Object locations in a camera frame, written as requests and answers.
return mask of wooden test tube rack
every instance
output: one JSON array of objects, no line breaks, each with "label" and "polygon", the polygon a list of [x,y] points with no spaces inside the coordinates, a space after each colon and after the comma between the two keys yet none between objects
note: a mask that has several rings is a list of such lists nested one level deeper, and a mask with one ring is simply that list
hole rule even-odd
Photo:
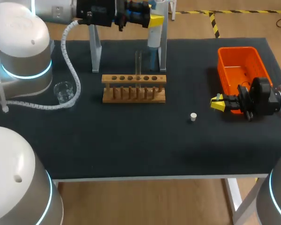
[{"label": "wooden test tube rack", "polygon": [[[102,75],[105,83],[103,103],[165,103],[166,75]],[[115,84],[131,84],[120,88]]]}]

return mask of wooden floor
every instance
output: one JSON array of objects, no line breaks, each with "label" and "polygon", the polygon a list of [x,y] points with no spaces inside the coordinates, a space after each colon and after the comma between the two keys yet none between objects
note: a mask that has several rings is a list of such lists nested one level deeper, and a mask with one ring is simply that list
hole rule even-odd
[{"label": "wooden floor", "polygon": [[[281,0],[177,0],[177,10],[281,10]],[[266,37],[281,67],[281,14],[216,14],[222,38]],[[53,39],[65,26],[49,24]],[[146,39],[148,31],[128,24],[123,32],[100,27],[101,39]],[[169,21],[169,38],[214,38],[206,15],[176,15]],[[86,26],[70,40],[87,40]],[[238,179],[244,198],[254,185]],[[62,186],[64,225],[230,225],[231,214],[221,180],[159,180],[66,183]],[[257,225],[252,217],[246,225]]]}]

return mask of orange container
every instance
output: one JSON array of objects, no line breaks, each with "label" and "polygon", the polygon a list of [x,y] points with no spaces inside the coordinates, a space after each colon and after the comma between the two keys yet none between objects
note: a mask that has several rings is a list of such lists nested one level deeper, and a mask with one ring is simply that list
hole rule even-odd
[{"label": "orange container", "polygon": [[253,47],[225,47],[218,50],[219,62],[217,70],[224,93],[238,95],[237,86],[240,84],[250,89],[255,77],[266,77],[273,86],[266,68]]}]

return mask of white bottle cap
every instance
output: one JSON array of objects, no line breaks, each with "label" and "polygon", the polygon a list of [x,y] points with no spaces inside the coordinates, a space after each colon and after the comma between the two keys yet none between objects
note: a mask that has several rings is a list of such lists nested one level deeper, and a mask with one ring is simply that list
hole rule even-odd
[{"label": "white bottle cap", "polygon": [[194,112],[191,114],[191,121],[195,121],[197,118],[197,114],[195,114]]}]

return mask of yellow black hazard tape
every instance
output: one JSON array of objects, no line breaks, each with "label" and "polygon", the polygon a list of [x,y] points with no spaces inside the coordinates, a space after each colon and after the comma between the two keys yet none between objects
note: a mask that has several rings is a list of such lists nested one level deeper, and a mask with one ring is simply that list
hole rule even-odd
[{"label": "yellow black hazard tape", "polygon": [[281,13],[281,10],[194,10],[177,11],[176,14],[209,14],[209,13]]},{"label": "yellow black hazard tape", "polygon": [[212,28],[214,29],[215,38],[220,38],[221,36],[220,36],[220,33],[219,33],[219,29],[217,28],[217,25],[215,23],[214,13],[209,13],[209,18],[210,18]]}]

